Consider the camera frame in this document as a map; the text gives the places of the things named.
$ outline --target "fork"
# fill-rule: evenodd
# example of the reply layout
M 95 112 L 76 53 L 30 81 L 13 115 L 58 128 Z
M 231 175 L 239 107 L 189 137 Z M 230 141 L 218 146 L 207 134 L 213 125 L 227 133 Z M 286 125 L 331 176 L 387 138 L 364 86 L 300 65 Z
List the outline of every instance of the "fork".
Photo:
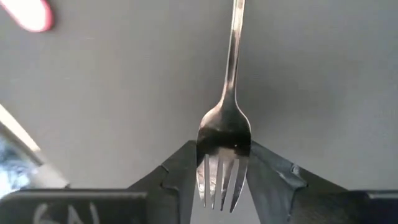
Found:
M 244 2 L 245 0 L 234 0 L 228 61 L 220 102 L 202 118 L 197 137 L 197 184 L 204 206 L 208 192 L 207 182 L 210 186 L 211 207 L 214 209 L 216 186 L 219 184 L 217 177 L 221 173 L 221 211 L 223 210 L 234 162 L 238 162 L 230 212 L 234 210 L 243 188 L 251 145 L 249 121 L 236 102 Z

